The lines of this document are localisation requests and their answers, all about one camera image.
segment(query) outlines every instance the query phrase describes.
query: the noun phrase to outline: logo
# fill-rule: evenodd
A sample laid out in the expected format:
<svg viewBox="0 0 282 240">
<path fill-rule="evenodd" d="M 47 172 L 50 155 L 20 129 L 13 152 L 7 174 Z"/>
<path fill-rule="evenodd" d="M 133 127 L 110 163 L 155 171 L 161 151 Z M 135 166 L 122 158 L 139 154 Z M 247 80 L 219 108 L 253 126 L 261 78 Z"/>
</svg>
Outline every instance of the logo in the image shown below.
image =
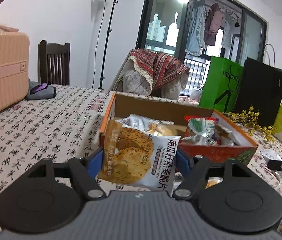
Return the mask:
<svg viewBox="0 0 282 240">
<path fill-rule="evenodd" d="M 136 194 L 135 197 L 136 197 L 136 198 L 143 198 L 144 195 L 143 195 L 142 193 L 139 193 L 139 194 Z"/>
<path fill-rule="evenodd" d="M 235 81 L 238 81 L 238 79 L 239 79 L 238 76 L 235 76 L 235 75 L 233 75 L 233 74 L 230 74 L 230 73 L 227 72 L 227 71 L 223 71 L 222 76 L 223 76 L 223 77 L 227 77 L 227 78 L 232 79 L 232 80 L 235 80 Z"/>
</svg>

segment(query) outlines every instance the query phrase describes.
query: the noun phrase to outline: bag handle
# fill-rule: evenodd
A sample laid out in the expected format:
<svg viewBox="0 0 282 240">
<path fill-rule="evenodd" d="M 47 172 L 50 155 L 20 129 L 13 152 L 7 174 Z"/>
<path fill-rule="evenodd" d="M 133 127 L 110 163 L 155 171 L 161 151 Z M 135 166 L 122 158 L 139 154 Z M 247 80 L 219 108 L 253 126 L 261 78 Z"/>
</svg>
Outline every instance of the bag handle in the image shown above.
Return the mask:
<svg viewBox="0 0 282 240">
<path fill-rule="evenodd" d="M 269 45 L 271 46 L 271 48 L 273 49 L 273 57 L 274 57 L 274 60 L 273 60 L 273 67 L 275 66 L 275 51 L 274 51 L 274 47 L 270 44 L 270 43 L 267 43 L 265 44 L 264 48 L 263 48 L 263 51 L 266 52 L 268 54 L 268 57 L 269 57 L 269 65 L 271 65 L 270 63 L 270 56 L 269 56 L 269 53 L 265 50 L 265 47 Z"/>
<path fill-rule="evenodd" d="M 17 33 L 19 31 L 19 29 L 7 27 L 4 25 L 0 25 L 0 30 L 3 30 L 5 32 L 11 32 L 11 33 Z"/>
</svg>

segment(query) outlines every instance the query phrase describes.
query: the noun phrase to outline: lamp cable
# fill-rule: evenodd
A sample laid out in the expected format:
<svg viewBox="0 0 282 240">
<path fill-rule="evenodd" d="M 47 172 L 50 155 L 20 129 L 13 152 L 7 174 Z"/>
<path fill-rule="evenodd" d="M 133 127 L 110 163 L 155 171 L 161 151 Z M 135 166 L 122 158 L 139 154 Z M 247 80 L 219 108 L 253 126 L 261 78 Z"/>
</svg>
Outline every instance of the lamp cable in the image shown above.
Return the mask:
<svg viewBox="0 0 282 240">
<path fill-rule="evenodd" d="M 100 32 L 101 32 L 101 27 L 102 27 L 103 19 L 104 19 L 105 4 L 106 4 L 106 0 L 104 0 L 103 15 L 102 15 L 102 20 L 101 20 L 101 24 L 100 24 L 100 29 L 99 29 L 98 39 L 97 39 L 96 50 L 95 50 L 95 52 L 94 52 L 94 74 L 93 74 L 92 88 L 93 88 L 93 85 L 94 85 L 94 78 L 95 78 L 95 75 L 96 75 L 96 68 L 97 68 L 97 67 L 96 67 L 96 65 L 97 65 L 97 64 L 96 64 L 97 47 L 98 47 L 98 44 L 99 44 Z"/>
</svg>

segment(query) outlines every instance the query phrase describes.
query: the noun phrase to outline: draped blanket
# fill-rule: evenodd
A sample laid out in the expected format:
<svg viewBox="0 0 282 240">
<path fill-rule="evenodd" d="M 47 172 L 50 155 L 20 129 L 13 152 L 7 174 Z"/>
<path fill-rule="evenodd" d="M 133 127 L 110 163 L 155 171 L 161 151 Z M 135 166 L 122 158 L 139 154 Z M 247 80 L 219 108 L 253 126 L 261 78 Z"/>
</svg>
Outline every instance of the draped blanket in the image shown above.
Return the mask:
<svg viewBox="0 0 282 240">
<path fill-rule="evenodd" d="M 145 77 L 151 90 L 160 88 L 185 72 L 189 73 L 189 68 L 180 60 L 164 52 L 155 53 L 148 49 L 133 49 L 130 59 L 134 62 L 135 70 Z"/>
</svg>

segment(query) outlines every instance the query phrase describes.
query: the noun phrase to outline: lamp stand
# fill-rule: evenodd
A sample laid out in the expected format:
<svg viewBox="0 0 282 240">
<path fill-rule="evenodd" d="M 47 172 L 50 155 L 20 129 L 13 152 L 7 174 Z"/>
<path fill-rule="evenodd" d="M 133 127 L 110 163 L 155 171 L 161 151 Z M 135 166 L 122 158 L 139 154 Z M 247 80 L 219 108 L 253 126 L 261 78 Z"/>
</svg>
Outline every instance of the lamp stand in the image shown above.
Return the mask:
<svg viewBox="0 0 282 240">
<path fill-rule="evenodd" d="M 105 48 L 104 48 L 104 54 L 103 54 L 103 62 L 102 62 L 101 77 L 100 77 L 100 87 L 99 87 L 99 89 L 102 89 L 102 83 L 103 83 L 103 80 L 104 80 L 104 78 L 105 78 L 105 77 L 103 76 L 104 64 L 105 64 L 105 55 L 106 55 L 106 49 L 107 49 L 107 47 L 108 47 L 109 35 L 110 35 L 110 32 L 112 31 L 110 28 L 111 28 L 111 22 L 112 22 L 112 16 L 113 16 L 113 11 L 114 11 L 114 6 L 115 6 L 116 3 L 118 3 L 118 1 L 117 1 L 117 0 L 114 0 L 114 1 L 113 1 L 113 5 L 112 5 L 112 11 L 111 11 L 111 16 L 110 16 L 110 21 L 109 21 L 108 32 L 107 32 L 106 40 L 105 40 Z"/>
</svg>

